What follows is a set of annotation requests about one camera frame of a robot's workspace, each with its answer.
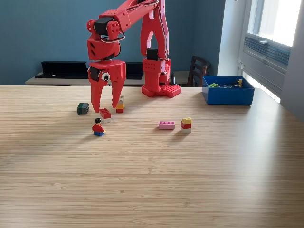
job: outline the black hair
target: black hair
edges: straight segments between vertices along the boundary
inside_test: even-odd
[[[101,119],[100,119],[100,118],[96,118],[96,119],[94,120],[94,123],[95,123],[95,124],[100,124],[100,123],[101,123]]]

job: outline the googly eye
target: googly eye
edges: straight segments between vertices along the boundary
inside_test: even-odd
[[[101,78],[103,81],[107,82],[110,79],[110,74],[108,72],[100,72],[99,78]]]

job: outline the red torso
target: red torso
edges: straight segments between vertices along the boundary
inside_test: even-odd
[[[92,127],[92,130],[93,132],[104,132],[104,129],[101,125],[97,125],[95,124],[93,127]]]

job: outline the white wall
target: white wall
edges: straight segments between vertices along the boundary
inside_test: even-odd
[[[218,75],[238,75],[238,54],[242,38],[246,1],[226,0]]]
[[[281,105],[304,121],[304,0],[284,81]]]

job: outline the chair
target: chair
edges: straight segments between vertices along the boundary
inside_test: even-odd
[[[193,87],[193,80],[195,81],[195,86],[202,87],[203,76],[207,74],[208,69],[210,68],[210,62],[198,57],[192,56],[191,66],[188,77],[188,87]]]

